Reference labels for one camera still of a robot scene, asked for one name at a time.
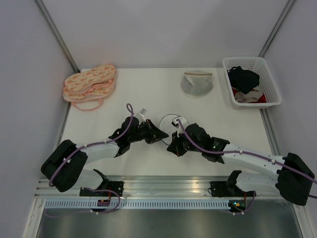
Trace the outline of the blue-zipper white mesh laundry bag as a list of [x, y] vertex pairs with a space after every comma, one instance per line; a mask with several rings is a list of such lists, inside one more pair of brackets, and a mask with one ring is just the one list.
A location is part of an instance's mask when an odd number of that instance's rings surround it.
[[184, 117], [177, 114], [167, 114], [160, 120], [158, 128], [168, 134], [168, 137], [162, 140], [166, 146], [169, 146], [172, 143], [174, 133], [176, 133], [177, 137], [179, 134], [183, 133], [183, 130], [177, 121], [178, 119], [181, 121], [184, 129], [190, 125]]

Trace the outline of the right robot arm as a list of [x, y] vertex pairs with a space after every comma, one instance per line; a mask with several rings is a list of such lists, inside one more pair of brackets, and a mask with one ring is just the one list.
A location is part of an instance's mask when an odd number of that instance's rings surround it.
[[305, 206], [311, 197], [315, 175], [300, 156], [294, 153], [287, 156], [258, 154], [228, 140], [211, 137], [196, 123], [183, 125], [177, 119], [172, 125], [177, 131], [172, 134], [172, 142], [167, 148], [169, 152], [178, 157], [187, 152], [197, 152], [210, 162], [252, 171], [248, 174], [236, 170], [230, 174], [226, 182], [230, 195], [261, 191], [279, 194], [288, 202], [300, 206]]

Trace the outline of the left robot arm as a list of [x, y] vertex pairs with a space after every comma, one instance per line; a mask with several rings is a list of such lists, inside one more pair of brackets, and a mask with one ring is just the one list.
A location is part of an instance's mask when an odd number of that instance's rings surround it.
[[116, 158], [130, 149], [134, 142], [154, 144], [168, 137], [149, 119], [139, 121], [127, 117], [121, 127], [104, 141], [78, 145], [71, 140], [62, 141], [41, 166], [41, 173], [59, 192], [80, 186], [96, 196], [104, 196], [109, 180], [100, 170], [85, 169], [85, 165], [102, 159]]

